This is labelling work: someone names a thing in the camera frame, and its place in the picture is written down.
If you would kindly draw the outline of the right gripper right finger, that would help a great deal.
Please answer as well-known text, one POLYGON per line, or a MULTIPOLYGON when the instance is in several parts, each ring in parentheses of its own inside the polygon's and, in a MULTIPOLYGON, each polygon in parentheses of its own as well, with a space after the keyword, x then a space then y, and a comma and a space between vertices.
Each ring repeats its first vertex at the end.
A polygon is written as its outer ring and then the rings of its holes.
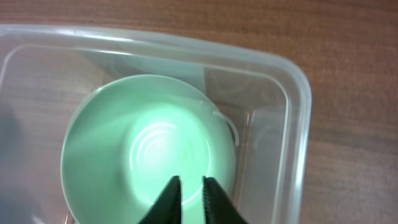
POLYGON ((203 176, 203 209, 206 224, 248 224, 214 177, 203 176))

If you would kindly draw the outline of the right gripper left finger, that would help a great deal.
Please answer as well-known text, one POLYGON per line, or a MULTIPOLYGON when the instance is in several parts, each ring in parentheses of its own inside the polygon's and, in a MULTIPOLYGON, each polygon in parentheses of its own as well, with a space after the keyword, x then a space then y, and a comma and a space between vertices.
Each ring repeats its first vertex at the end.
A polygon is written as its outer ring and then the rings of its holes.
POLYGON ((173 176, 139 224, 181 224, 182 191, 180 177, 173 176))

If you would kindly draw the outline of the green plastic bowl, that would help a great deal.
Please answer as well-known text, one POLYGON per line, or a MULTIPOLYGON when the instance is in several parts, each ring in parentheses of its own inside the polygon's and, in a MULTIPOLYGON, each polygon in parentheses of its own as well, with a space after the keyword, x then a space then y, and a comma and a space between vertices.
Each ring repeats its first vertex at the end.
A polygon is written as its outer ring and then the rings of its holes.
POLYGON ((77 223, 138 223, 176 175, 182 221, 203 223, 202 178, 230 194, 235 149, 227 118, 202 91, 162 75, 125 77, 74 112, 61 156, 63 193, 77 223))

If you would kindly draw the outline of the clear plastic container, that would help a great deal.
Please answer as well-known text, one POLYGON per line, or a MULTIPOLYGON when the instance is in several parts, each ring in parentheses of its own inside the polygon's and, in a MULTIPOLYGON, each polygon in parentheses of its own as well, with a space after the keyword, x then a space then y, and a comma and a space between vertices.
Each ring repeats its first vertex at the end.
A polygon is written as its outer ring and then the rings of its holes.
POLYGON ((60 157, 68 121, 95 89, 156 74, 204 92, 239 136, 231 199, 249 223, 297 223, 312 95, 273 54, 139 30, 1 26, 1 222, 73 223, 60 157))

